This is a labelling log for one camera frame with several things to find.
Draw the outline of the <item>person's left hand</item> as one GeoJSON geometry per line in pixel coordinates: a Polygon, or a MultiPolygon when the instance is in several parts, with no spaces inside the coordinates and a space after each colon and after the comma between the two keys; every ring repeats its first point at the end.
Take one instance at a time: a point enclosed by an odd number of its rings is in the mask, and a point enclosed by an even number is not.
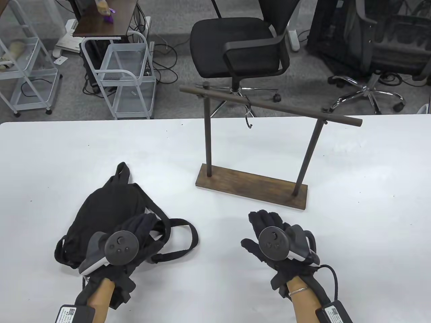
{"type": "Polygon", "coordinates": [[[104,279],[114,283],[109,307],[117,309],[128,302],[136,288],[131,274],[163,246],[163,243],[150,242],[150,232],[158,222],[155,214],[144,213],[126,220],[112,234],[98,231],[90,238],[85,260],[78,268],[87,284],[75,300],[77,306],[86,305],[104,279]]]}

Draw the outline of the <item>person's right hand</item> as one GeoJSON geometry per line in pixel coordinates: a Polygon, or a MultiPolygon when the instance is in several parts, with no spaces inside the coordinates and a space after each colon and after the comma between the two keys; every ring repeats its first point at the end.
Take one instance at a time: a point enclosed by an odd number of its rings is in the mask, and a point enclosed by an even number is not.
{"type": "Polygon", "coordinates": [[[270,281],[272,289],[291,299],[293,292],[288,291],[288,282],[298,277],[322,306],[330,304],[328,295],[314,278],[321,264],[313,234],[300,225],[284,222],[275,212],[252,211],[248,217],[258,241],[246,238],[241,246],[276,272],[270,281]]]}

